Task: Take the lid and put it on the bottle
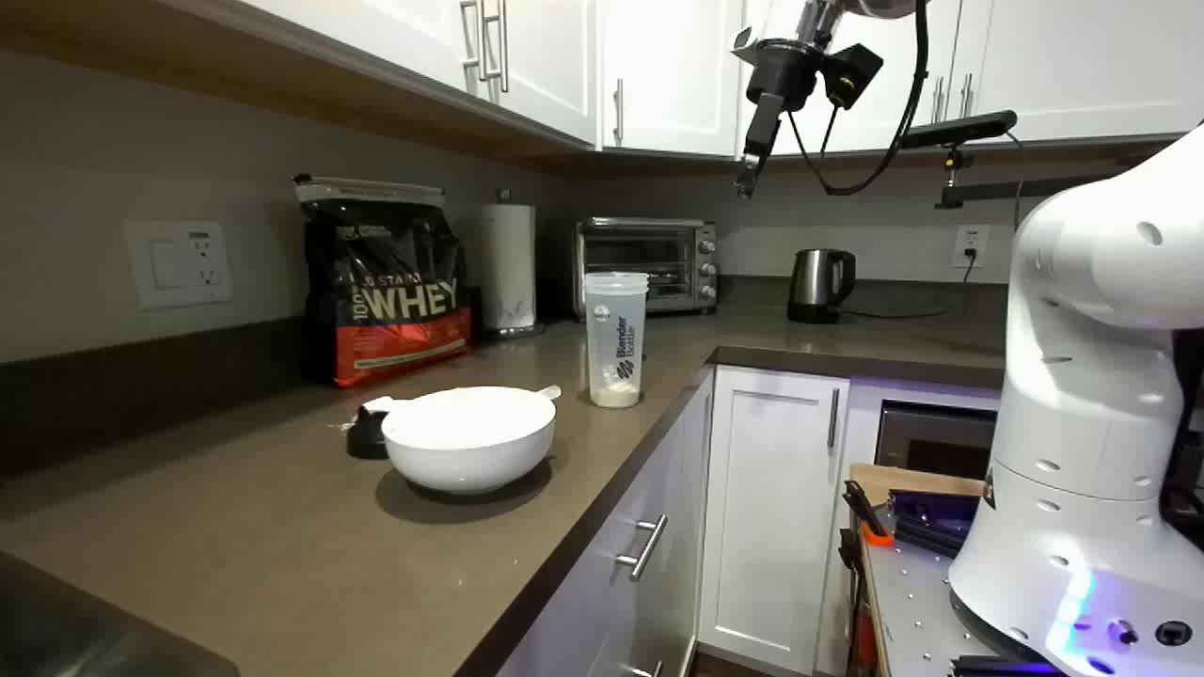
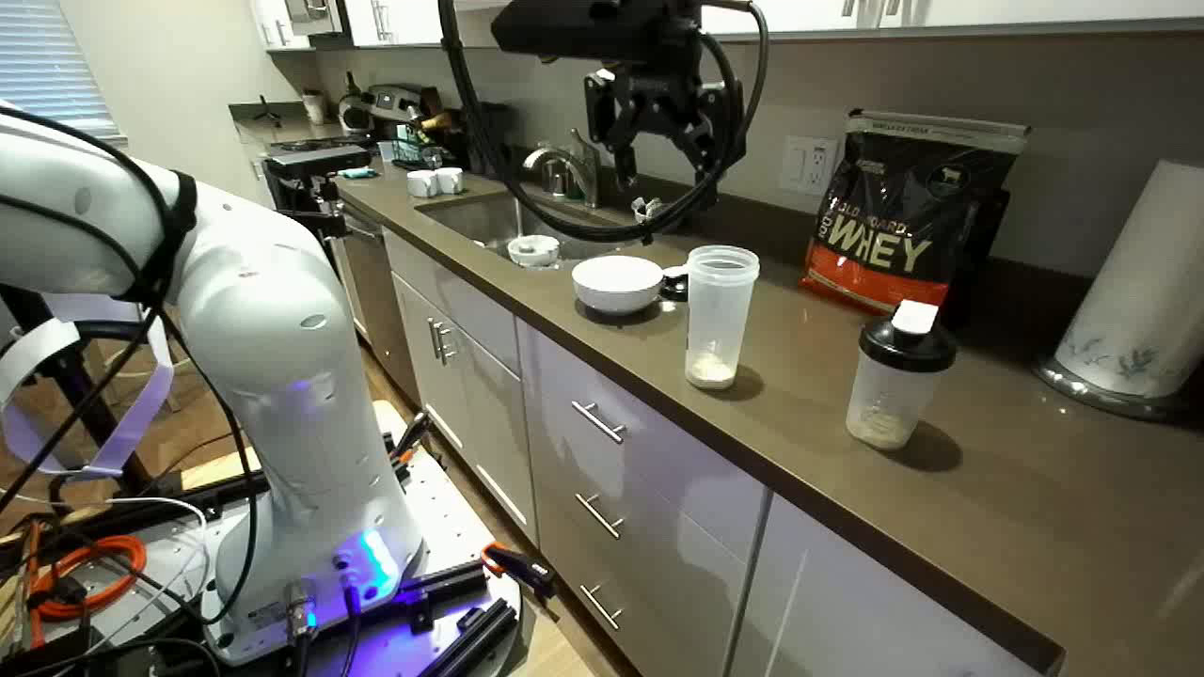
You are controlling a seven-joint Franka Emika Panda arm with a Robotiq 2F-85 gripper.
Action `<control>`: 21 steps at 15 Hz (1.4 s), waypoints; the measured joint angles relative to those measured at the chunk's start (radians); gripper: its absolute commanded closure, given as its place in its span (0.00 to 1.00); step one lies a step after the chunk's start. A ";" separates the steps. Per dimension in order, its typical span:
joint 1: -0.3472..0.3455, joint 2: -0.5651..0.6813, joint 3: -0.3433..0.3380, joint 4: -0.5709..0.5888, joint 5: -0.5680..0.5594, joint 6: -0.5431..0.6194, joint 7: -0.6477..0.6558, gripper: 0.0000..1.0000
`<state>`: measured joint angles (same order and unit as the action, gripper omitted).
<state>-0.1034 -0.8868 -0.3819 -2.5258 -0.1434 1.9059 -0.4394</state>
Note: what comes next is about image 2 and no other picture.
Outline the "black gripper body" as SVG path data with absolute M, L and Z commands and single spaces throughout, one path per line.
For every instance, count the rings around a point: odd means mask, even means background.
M 599 69 L 581 79 L 585 134 L 603 144 L 624 183 L 635 182 L 635 138 L 663 134 L 716 183 L 739 159 L 739 81 L 675 69 Z

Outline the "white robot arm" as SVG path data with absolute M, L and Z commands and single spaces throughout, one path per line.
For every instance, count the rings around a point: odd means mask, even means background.
M 342 284 L 250 200 L 0 108 L 0 284 L 168 313 L 267 485 L 214 550 L 206 643 L 250 666 L 395 598 L 425 535 L 382 450 Z

